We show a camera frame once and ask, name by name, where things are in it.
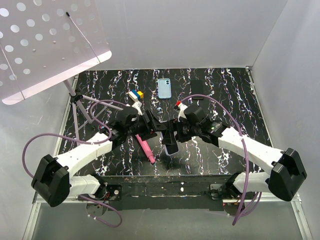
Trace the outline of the bare black phone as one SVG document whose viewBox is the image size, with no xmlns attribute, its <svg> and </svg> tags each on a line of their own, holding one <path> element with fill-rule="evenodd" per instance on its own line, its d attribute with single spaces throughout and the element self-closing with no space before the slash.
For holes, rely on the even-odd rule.
<svg viewBox="0 0 320 240">
<path fill-rule="evenodd" d="M 193 100 L 203 100 L 204 88 L 203 82 L 201 80 L 192 79 L 190 81 L 191 94 L 193 95 Z"/>
</svg>

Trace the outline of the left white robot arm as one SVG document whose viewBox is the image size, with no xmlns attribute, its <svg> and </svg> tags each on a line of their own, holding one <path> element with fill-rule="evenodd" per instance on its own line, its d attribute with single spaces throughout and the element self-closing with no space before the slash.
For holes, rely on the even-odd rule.
<svg viewBox="0 0 320 240">
<path fill-rule="evenodd" d="M 140 115 L 137 109 L 126 106 L 88 142 L 56 157 L 44 156 L 31 186 L 51 207 L 60 205 L 68 197 L 79 195 L 101 200 L 107 193 L 101 177 L 94 174 L 77 176 L 76 173 L 122 145 L 129 136 L 139 135 L 145 141 L 166 130 L 167 126 L 159 122 L 150 110 Z"/>
</svg>

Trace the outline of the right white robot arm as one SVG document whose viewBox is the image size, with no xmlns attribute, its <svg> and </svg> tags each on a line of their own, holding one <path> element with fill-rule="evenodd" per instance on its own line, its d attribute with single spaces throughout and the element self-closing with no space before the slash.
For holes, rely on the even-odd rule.
<svg viewBox="0 0 320 240">
<path fill-rule="evenodd" d="M 178 117 L 163 122 L 165 130 L 162 144 L 176 146 L 199 137 L 204 142 L 229 150 L 258 165 L 262 172 L 235 173 L 224 186 L 232 199 L 246 192 L 271 193 L 278 199 L 289 202 L 307 178 L 300 154 L 292 149 L 281 150 L 264 145 L 220 120 L 212 120 L 197 105 L 176 106 Z"/>
</svg>

